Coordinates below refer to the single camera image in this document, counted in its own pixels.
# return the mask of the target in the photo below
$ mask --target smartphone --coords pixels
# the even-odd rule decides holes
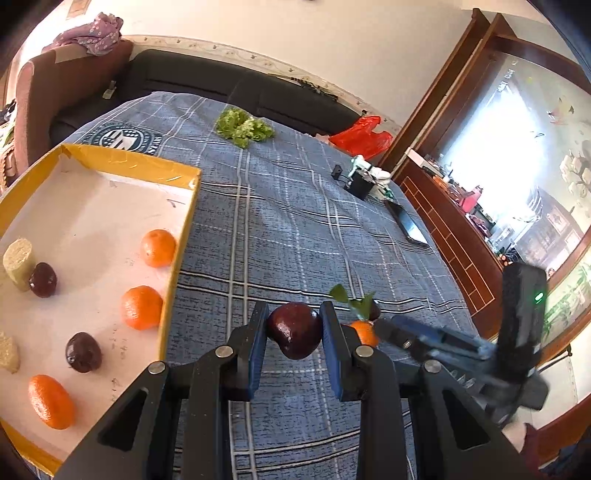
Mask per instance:
[[[384,199],[384,205],[390,212],[390,215],[392,215],[394,220],[396,220],[396,223],[410,243],[423,248],[429,247],[427,239],[418,229],[417,224],[414,223],[414,220],[410,217],[407,211],[402,208],[402,206],[389,199]]]

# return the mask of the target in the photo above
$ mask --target mandarin orange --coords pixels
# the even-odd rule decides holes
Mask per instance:
[[[361,345],[378,346],[379,338],[374,333],[374,327],[371,323],[365,320],[355,320],[350,326],[357,331]]]
[[[162,312],[162,297],[152,287],[140,285],[121,297],[121,318],[136,330],[157,327]]]
[[[52,429],[64,430],[74,424],[74,402],[55,378],[49,375],[32,377],[29,380],[29,400],[39,418]]]
[[[140,255],[149,267],[168,267],[174,259],[177,241],[166,230],[152,230],[144,235]]]

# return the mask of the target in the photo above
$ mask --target black sofa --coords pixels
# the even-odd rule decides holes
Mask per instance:
[[[116,90],[103,90],[61,110],[50,124],[51,146],[124,102],[152,92],[194,93],[244,108],[310,135],[333,135],[359,115],[332,98],[238,65],[162,50],[145,50],[119,72]]]

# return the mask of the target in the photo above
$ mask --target bed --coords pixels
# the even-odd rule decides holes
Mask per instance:
[[[155,92],[66,139],[202,169],[173,306],[169,363],[195,361],[225,343],[233,328],[248,321],[257,300],[271,307],[288,301],[317,307],[336,283],[353,297],[375,291],[383,315],[406,313],[476,334],[433,240],[396,185],[391,189],[397,202],[431,248],[409,244],[380,202],[361,201],[331,178],[335,164],[349,161],[332,147],[271,121],[274,137],[247,150],[219,138],[213,126],[225,106],[196,95]],[[336,308],[342,323],[355,320],[347,308]],[[406,358],[389,345],[379,349],[392,360]],[[291,361],[269,341],[254,401],[230,406],[234,478],[354,478],[359,414],[359,404],[333,397],[322,346]],[[410,424],[410,417],[405,419]],[[412,448],[407,460],[413,478]]]

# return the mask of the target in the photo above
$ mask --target yellow box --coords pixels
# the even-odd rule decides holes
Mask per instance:
[[[0,200],[1,253],[24,236],[33,243],[35,260],[51,264],[58,276],[50,299],[0,280],[0,330],[15,338],[21,352],[16,374],[0,371],[1,423],[19,453],[42,471],[54,475],[111,402],[150,361],[164,359],[200,178],[198,168],[161,158],[65,144],[29,168]],[[154,228],[177,238],[169,270],[139,261],[141,237]],[[163,295],[158,332],[133,330],[118,318],[121,295],[140,281]],[[64,358],[67,338],[83,330],[103,352],[101,368],[88,374],[73,371]],[[72,395],[79,411],[74,426],[52,430],[36,416],[25,387],[36,374],[54,377]]]

